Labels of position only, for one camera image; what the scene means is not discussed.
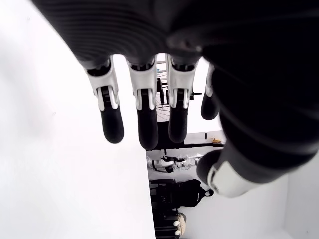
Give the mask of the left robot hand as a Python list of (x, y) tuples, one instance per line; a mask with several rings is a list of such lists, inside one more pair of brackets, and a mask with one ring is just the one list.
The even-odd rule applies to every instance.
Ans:
[(168, 135), (182, 144), (195, 70), (209, 62), (201, 114), (220, 117), (226, 143), (199, 178), (237, 197), (308, 163), (319, 150), (316, 0), (36, 0), (86, 70), (104, 136), (123, 139), (113, 56), (129, 67), (141, 146), (159, 142), (156, 55), (166, 56)]

